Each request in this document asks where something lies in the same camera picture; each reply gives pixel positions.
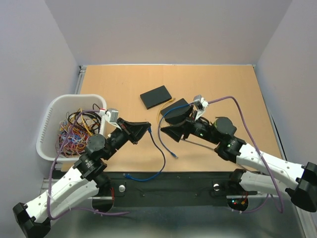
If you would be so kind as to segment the far black network switch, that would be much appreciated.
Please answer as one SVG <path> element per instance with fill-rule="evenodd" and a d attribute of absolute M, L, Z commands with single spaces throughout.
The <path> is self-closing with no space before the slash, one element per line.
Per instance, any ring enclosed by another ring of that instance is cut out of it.
<path fill-rule="evenodd" d="M 145 108 L 148 110 L 169 101 L 172 99 L 172 96 L 168 92 L 167 88 L 163 85 L 141 94 L 140 98 Z"/>

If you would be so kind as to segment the white plastic bin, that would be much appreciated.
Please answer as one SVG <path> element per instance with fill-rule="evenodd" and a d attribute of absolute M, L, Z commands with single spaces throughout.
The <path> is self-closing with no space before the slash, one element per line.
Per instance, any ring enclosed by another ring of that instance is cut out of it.
<path fill-rule="evenodd" d="M 36 150 L 44 160 L 52 162 L 57 155 L 57 137 L 59 134 L 59 123 L 66 120 L 66 114 L 82 110 L 92 110 L 93 104 L 106 109 L 105 99 L 96 94 L 66 94 L 61 95 L 49 104 L 40 132 L 38 135 Z"/>

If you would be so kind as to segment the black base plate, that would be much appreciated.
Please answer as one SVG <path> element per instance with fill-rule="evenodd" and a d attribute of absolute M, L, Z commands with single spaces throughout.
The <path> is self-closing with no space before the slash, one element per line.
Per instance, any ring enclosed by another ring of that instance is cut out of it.
<path fill-rule="evenodd" d="M 233 172 L 108 172 L 110 189 L 93 197 L 93 208 L 227 206 L 228 198 L 255 195 L 246 192 Z"/>

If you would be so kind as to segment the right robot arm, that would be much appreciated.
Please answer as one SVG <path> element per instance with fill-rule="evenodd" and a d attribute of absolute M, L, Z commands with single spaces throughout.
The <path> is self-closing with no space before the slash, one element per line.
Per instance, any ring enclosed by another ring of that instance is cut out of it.
<path fill-rule="evenodd" d="M 261 151 L 255 143 L 249 144 L 235 136 L 237 128 L 227 117 L 217 117 L 214 122 L 201 118 L 204 108 L 194 110 L 183 121 L 160 128 L 174 141 L 194 135 L 216 145 L 215 153 L 225 161 L 257 170 L 235 170 L 228 181 L 233 193 L 263 191 L 287 197 L 297 207 L 308 212 L 317 210 L 317 166 L 285 161 Z"/>

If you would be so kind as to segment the aluminium frame rail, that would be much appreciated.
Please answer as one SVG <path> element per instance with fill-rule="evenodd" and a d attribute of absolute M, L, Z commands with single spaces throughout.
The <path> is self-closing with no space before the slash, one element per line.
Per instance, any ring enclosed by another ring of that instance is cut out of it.
<path fill-rule="evenodd" d="M 147 110 L 140 95 L 163 85 L 172 99 Z M 209 103 L 201 116 L 203 120 L 214 122 L 217 117 L 227 117 L 237 128 L 236 137 L 256 144 L 251 135 L 251 131 L 255 131 L 256 135 L 263 134 L 270 146 L 276 144 L 254 68 L 250 65 L 90 65 L 86 68 L 82 94 L 102 96 L 107 103 L 106 110 L 119 111 L 118 119 L 151 123 L 137 144 L 126 142 L 105 161 L 106 175 L 108 172 L 149 172 L 155 178 L 163 172 L 246 170 L 257 173 L 253 168 L 223 160 L 214 151 L 216 145 L 194 135 L 176 142 L 160 131 L 171 125 L 164 119 L 168 112 L 164 116 L 160 114 L 162 109 L 184 98 L 192 105 L 193 112 L 196 110 L 193 99 L 197 95 Z M 66 114 L 66 120 L 59 123 L 53 163 L 69 162 L 71 168 L 85 152 L 91 136 L 101 134 L 108 138 L 116 129 L 117 124 L 102 121 L 100 109 L 93 104 L 92 110 L 78 109 Z M 248 213 L 250 196 L 234 198 L 231 210 L 238 212 L 242 206 L 241 213 Z"/>

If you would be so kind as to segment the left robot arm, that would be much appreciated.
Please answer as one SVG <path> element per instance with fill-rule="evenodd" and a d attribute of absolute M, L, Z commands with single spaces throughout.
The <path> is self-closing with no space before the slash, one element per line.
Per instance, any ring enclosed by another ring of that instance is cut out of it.
<path fill-rule="evenodd" d="M 129 122 L 119 118 L 116 129 L 108 138 L 101 134 L 91 136 L 85 152 L 61 179 L 33 200 L 13 207 L 24 235 L 43 238 L 51 229 L 51 221 L 59 219 L 88 197 L 106 195 L 110 191 L 110 179 L 104 173 L 105 161 L 126 142 L 137 144 L 150 127 L 150 122 Z"/>

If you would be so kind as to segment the near black network switch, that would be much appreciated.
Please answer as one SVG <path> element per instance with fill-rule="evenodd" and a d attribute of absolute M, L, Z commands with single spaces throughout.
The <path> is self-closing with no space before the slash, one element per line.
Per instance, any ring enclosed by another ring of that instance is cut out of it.
<path fill-rule="evenodd" d="M 169 124 L 177 124 L 186 118 L 186 114 L 189 110 L 190 105 L 184 98 L 182 98 L 162 109 L 160 114 L 164 116 L 168 112 L 168 114 L 164 116 L 165 121 Z"/>

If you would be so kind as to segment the black network switch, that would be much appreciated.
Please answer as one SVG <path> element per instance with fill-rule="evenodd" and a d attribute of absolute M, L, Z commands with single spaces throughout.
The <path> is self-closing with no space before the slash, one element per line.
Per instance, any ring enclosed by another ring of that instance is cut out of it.
<path fill-rule="evenodd" d="M 172 99 L 172 96 L 168 92 L 167 88 L 163 85 L 141 94 L 140 98 L 145 108 L 148 110 L 169 101 Z"/>
<path fill-rule="evenodd" d="M 164 116 L 168 112 L 168 114 L 164 116 L 165 121 L 169 124 L 177 124 L 186 118 L 186 114 L 189 110 L 190 105 L 184 98 L 182 98 L 162 109 L 160 114 Z"/>

